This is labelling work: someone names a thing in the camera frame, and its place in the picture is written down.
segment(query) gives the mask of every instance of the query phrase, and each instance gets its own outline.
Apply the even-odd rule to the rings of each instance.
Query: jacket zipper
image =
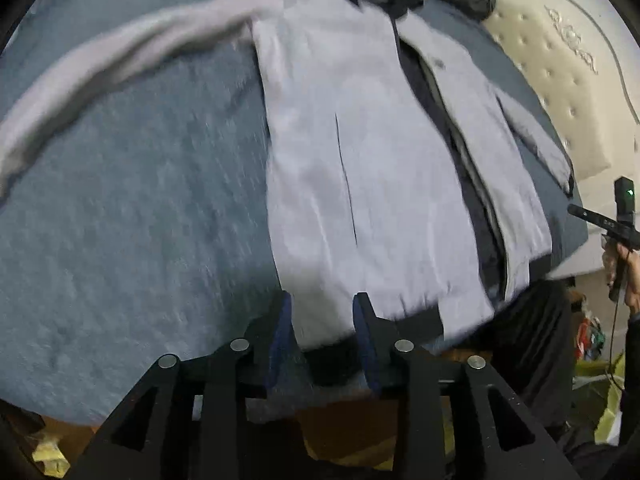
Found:
[[[394,36],[396,38],[396,49],[400,50],[400,38],[398,36],[398,28],[396,27],[396,20],[391,19],[391,24],[394,30]],[[460,154],[460,159],[462,164],[464,165],[469,177],[471,179],[471,183],[476,188],[476,192],[478,193],[478,197],[480,202],[484,206],[484,211],[486,212],[487,219],[489,221],[489,228],[494,234],[494,238],[498,245],[498,252],[504,261],[504,267],[502,269],[502,276],[500,277],[500,293],[498,294],[498,300],[504,301],[506,297],[506,291],[509,281],[509,261],[507,258],[507,253],[504,248],[504,237],[502,236],[502,231],[500,230],[500,225],[498,224],[497,215],[495,213],[494,204],[489,197],[489,192],[487,191],[480,174],[478,173],[478,168],[476,168],[476,164],[473,162],[471,154],[466,146],[465,138],[463,137],[460,129],[458,128],[456,122],[449,115],[446,105],[444,104],[444,100],[442,99],[442,94],[440,93],[440,88],[438,87],[438,83],[436,81],[433,72],[430,67],[420,55],[420,65],[422,67],[422,71],[424,72],[425,79],[427,81],[427,85],[431,90],[431,94],[436,101],[436,104],[444,111],[444,115],[446,117],[448,126],[451,130],[451,138],[453,139],[453,143]]]

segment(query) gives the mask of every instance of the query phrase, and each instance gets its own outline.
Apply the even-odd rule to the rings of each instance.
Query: human hand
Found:
[[[631,309],[631,314],[640,312],[640,255],[635,251],[629,251],[624,245],[615,240],[608,239],[603,243],[604,254],[602,263],[604,264],[607,276],[607,285],[613,285],[616,279],[616,263],[618,258],[622,258],[627,263],[627,280],[625,291],[625,303]]]

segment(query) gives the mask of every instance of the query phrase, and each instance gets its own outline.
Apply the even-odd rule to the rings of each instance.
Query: bed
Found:
[[[640,48],[609,0],[496,0],[484,22],[536,91],[571,155],[584,207],[615,216],[613,182],[637,181]],[[602,266],[600,231],[552,275]]]

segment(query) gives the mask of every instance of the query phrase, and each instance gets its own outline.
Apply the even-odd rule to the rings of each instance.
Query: metal screw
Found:
[[[408,339],[398,339],[398,341],[395,342],[394,346],[396,347],[396,350],[398,350],[399,352],[410,352],[411,350],[414,349],[414,344],[409,341]]]
[[[178,358],[173,354],[164,354],[158,359],[158,366],[161,368],[173,368],[178,362]]]
[[[469,359],[466,360],[466,363],[475,370],[482,370],[482,368],[486,366],[486,361],[479,355],[472,355]]]
[[[242,352],[244,350],[246,350],[247,348],[249,348],[249,342],[246,339],[234,339],[231,342],[231,349],[234,352]]]

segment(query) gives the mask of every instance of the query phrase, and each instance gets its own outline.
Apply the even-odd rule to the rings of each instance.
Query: gray fabric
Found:
[[[239,25],[249,27],[257,47],[273,137],[271,245],[280,283],[293,296],[300,347],[353,333],[351,301],[361,290],[389,319],[437,304],[445,338],[487,320],[493,309],[452,160],[401,67],[389,62],[397,55],[389,17],[366,2],[209,0],[147,15],[83,44],[38,78],[0,123],[0,192],[3,178],[24,170],[31,147],[92,96],[171,54],[210,48]],[[496,96],[463,47],[412,12],[398,20],[398,34],[434,72],[493,203],[511,301],[529,285],[530,263],[551,252],[552,239],[502,112],[565,190],[570,165],[528,111]]]

